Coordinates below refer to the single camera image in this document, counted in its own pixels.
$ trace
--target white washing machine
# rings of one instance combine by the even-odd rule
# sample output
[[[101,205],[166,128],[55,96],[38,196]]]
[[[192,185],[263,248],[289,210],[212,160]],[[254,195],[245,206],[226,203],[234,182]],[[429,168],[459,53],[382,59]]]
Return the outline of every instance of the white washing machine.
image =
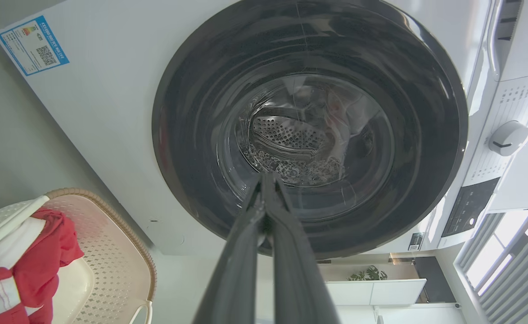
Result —
[[[444,248],[528,138],[528,1],[389,3],[67,0],[0,43],[165,254],[217,256],[261,171],[318,258]]]

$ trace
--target washing machine drum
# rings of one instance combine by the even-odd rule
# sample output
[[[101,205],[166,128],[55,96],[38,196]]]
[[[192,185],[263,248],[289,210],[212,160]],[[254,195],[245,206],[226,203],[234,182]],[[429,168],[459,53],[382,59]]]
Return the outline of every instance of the washing machine drum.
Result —
[[[167,185],[206,228],[226,238],[255,174],[272,171],[331,258],[426,217],[461,162],[467,107],[445,50],[389,4],[243,0],[171,59],[152,135]]]

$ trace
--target white dial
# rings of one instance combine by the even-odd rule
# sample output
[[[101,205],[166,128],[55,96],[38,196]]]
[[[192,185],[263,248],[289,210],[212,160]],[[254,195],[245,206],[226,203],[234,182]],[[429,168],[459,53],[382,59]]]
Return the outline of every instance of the white dial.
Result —
[[[528,127],[518,121],[509,121],[496,129],[488,147],[501,156],[510,156],[518,152],[527,141]]]

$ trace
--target laundry basket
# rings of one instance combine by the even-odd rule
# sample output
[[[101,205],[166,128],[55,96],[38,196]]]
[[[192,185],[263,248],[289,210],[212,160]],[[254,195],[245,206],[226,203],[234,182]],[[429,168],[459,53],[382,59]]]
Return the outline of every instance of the laundry basket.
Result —
[[[52,324],[130,324],[142,308],[149,324],[155,266],[126,222],[94,193],[58,189],[0,209],[0,240],[40,207],[74,221],[85,254],[58,271]]]

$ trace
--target gray wall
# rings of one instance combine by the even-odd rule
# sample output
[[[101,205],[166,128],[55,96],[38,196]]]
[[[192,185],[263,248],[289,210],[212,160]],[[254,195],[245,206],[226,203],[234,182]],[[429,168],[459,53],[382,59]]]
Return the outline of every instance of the gray wall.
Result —
[[[0,28],[59,2],[0,0]],[[93,191],[127,215],[0,46],[0,208],[63,187]]]

